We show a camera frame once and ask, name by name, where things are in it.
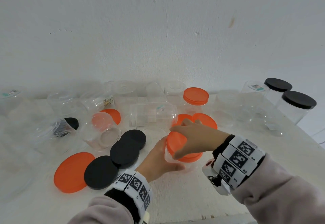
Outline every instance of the right hand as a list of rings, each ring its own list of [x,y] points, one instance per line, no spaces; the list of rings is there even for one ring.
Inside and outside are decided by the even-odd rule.
[[[170,131],[183,134],[187,138],[184,147],[175,152],[175,160],[190,153],[214,151],[230,135],[205,126],[199,120],[193,123],[189,119],[184,119],[182,125],[173,126]]]

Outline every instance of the left hand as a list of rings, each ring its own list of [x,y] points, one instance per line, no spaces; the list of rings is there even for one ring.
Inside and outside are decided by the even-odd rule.
[[[185,166],[180,163],[169,163],[165,160],[166,138],[167,136],[159,140],[136,169],[146,178],[148,183],[160,178],[164,173],[185,169]]]

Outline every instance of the hand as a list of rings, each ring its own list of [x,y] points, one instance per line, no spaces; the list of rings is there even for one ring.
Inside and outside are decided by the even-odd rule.
[[[180,163],[169,163],[165,160],[166,138],[167,136],[159,140],[136,169],[146,178],[148,183],[160,178],[164,173],[185,169],[185,166]]]
[[[184,119],[182,125],[173,126],[170,131],[181,133],[187,138],[184,147],[175,152],[173,158],[176,160],[190,153],[214,151],[230,135],[202,125],[199,120],[193,123],[189,119]]]

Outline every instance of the person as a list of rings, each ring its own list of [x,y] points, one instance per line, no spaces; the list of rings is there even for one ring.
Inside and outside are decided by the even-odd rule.
[[[187,138],[174,159],[189,153],[214,151],[230,134],[185,119],[170,129]],[[165,161],[166,137],[162,138],[136,169],[147,182],[184,166]],[[233,197],[244,204],[258,224],[324,224],[325,201],[320,191],[299,176],[292,176],[266,153],[259,167],[236,189]],[[87,209],[68,224],[133,224],[140,221],[133,199],[123,191],[111,189],[91,200]]]

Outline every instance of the white tabletop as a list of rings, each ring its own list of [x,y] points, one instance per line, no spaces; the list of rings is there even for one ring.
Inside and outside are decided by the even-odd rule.
[[[283,137],[251,130],[241,123],[223,130],[248,138],[270,153],[275,161],[292,174],[302,176],[325,191],[325,150],[287,118],[283,117],[282,122],[287,131]],[[146,135],[149,140],[141,151],[142,159],[164,132],[147,130]],[[104,189],[84,188],[77,193],[64,194],[54,186],[54,172],[65,158],[80,151],[100,156],[83,141],[76,142],[79,143],[77,149],[70,150],[44,164],[28,189],[10,202],[1,205],[2,224],[67,223],[75,214],[87,207],[91,198],[105,193]],[[200,166],[195,171],[186,174],[165,174],[150,184],[155,195],[148,209],[150,223],[187,223],[187,221],[205,224],[248,223],[254,220],[244,205],[239,204],[231,195],[219,195],[205,178],[201,166],[212,157],[211,152],[205,152],[199,160]]]

